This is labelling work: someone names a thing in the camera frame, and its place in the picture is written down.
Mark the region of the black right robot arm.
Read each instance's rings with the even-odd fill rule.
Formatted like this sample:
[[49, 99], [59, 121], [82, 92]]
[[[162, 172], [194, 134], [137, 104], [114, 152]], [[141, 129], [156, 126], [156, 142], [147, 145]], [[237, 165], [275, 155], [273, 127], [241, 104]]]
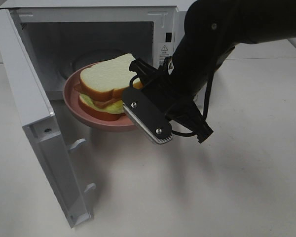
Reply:
[[157, 144], [180, 134], [172, 120], [199, 143], [213, 133], [206, 118], [214, 73], [239, 43], [296, 37], [296, 0], [198, 0], [186, 12], [184, 31], [159, 68], [131, 62], [143, 87], [130, 84], [122, 94], [127, 116]]

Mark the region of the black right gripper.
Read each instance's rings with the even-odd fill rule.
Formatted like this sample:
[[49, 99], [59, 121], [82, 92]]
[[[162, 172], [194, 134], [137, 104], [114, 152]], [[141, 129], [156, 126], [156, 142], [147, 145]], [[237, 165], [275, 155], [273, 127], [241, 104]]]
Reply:
[[144, 85], [141, 92], [165, 115], [168, 121], [174, 120], [190, 133], [172, 130], [172, 133], [181, 137], [197, 136], [198, 142], [203, 143], [213, 130], [206, 123], [203, 115], [193, 102], [191, 93], [184, 91], [185, 83], [173, 85], [172, 75], [165, 67], [158, 69], [143, 61], [141, 58], [130, 63], [129, 71], [136, 75], [130, 80], [140, 79]]

